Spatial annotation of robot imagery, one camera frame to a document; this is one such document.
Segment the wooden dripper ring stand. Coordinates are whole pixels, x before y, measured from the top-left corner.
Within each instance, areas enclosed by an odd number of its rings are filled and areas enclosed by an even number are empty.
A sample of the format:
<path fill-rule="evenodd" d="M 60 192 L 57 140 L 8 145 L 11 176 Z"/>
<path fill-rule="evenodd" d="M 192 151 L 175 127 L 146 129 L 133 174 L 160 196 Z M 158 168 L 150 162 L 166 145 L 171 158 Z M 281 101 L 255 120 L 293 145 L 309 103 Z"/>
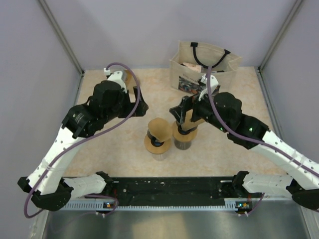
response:
<path fill-rule="evenodd" d="M 181 135 L 177 131 L 178 126 L 179 126 L 179 124 L 177 123 L 177 121 L 175 121 L 172 124 L 172 135 L 173 135 L 174 139 L 179 140 L 181 142 L 188 142 L 188 141 L 193 141 L 196 138 L 198 129 L 196 129 L 195 131 L 191 132 L 188 135 Z"/>

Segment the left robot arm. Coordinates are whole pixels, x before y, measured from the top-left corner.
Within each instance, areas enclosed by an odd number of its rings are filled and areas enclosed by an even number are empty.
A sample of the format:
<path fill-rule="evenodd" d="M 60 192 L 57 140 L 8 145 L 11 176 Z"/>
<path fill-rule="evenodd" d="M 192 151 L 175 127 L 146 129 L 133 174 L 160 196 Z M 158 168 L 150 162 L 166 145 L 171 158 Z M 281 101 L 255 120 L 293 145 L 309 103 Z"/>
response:
<path fill-rule="evenodd" d="M 63 174 L 82 145 L 116 129 L 131 117 L 146 114 L 149 107 L 140 85 L 134 86 L 133 90 L 135 102 L 131 102 L 123 80 L 104 80 L 94 87 L 86 102 L 68 111 L 41 163 L 29 176 L 19 178 L 17 182 L 27 193 L 25 213 L 29 202 L 41 211 L 58 211 L 75 198 L 91 194 L 106 198 L 112 194 L 113 185 L 104 172 L 71 178 Z"/>

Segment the blue glass dripper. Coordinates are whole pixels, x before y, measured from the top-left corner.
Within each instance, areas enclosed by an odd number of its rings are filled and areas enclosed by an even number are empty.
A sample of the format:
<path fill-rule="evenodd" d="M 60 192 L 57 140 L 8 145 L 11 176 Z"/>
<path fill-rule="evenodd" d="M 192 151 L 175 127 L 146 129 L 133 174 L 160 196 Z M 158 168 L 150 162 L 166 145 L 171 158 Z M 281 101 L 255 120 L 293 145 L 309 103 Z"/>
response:
<path fill-rule="evenodd" d="M 161 147 L 164 144 L 164 142 L 159 142 L 154 136 L 148 136 L 148 139 L 154 147 Z"/>
<path fill-rule="evenodd" d="M 191 132 L 195 131 L 196 129 L 197 129 L 197 127 L 193 127 L 193 128 L 191 128 L 191 129 L 188 129 L 188 130 L 183 130 L 180 125 L 177 127 L 177 131 L 178 131 L 178 133 L 181 134 L 181 135 L 188 135 L 188 134 L 190 134 Z"/>

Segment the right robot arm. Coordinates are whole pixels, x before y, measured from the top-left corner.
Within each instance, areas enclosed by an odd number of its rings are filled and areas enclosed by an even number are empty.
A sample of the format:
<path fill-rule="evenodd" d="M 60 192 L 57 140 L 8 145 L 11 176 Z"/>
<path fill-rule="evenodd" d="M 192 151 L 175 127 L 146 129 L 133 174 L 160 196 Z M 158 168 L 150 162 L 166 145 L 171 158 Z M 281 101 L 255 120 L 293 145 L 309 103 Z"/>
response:
<path fill-rule="evenodd" d="M 204 120 L 227 134 L 229 140 L 249 151 L 260 153 L 285 171 L 285 175 L 258 175 L 239 172 L 234 176 L 233 192 L 238 197 L 248 193 L 266 193 L 292 198 L 294 202 L 317 211 L 319 209 L 319 164 L 286 144 L 259 119 L 242 112 L 242 102 L 231 93 L 215 97 L 182 97 L 179 105 L 169 109 L 179 126 Z"/>

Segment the clear glass beaker wooden collar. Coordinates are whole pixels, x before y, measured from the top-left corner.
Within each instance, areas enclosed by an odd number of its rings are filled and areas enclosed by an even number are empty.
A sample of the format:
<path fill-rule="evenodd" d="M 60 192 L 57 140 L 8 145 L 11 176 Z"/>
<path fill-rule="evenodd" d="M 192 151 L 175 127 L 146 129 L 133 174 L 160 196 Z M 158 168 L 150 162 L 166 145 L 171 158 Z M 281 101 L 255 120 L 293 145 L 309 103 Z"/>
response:
<path fill-rule="evenodd" d="M 161 154 L 152 154 L 152 157 L 156 161 L 163 161 L 167 158 L 168 152 L 161 153 Z"/>

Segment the wooden ring stand front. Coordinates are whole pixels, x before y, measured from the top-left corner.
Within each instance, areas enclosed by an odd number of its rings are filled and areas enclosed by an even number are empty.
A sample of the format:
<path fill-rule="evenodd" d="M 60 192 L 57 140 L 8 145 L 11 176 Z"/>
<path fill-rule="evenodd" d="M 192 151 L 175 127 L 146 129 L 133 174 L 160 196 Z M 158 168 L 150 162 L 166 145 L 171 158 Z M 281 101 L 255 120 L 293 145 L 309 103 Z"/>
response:
<path fill-rule="evenodd" d="M 164 141 L 163 145 L 161 145 L 161 146 L 154 146 L 154 145 L 152 145 L 149 137 L 145 136 L 144 145 L 145 145 L 146 150 L 152 154 L 164 154 L 171 148 L 172 140 L 169 139 L 167 141 Z"/>

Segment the brown paper coffee filter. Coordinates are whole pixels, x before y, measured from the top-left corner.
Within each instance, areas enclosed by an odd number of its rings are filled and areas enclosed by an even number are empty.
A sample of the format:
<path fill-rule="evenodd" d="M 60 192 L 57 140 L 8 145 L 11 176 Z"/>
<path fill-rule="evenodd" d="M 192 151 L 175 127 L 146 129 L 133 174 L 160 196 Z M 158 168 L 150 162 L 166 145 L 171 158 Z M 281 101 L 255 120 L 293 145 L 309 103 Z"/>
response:
<path fill-rule="evenodd" d="M 191 121 L 192 113 L 193 110 L 189 110 L 186 112 L 184 123 L 180 124 L 182 130 L 188 131 L 192 128 L 198 127 L 200 124 L 205 122 L 205 120 L 203 119 Z"/>

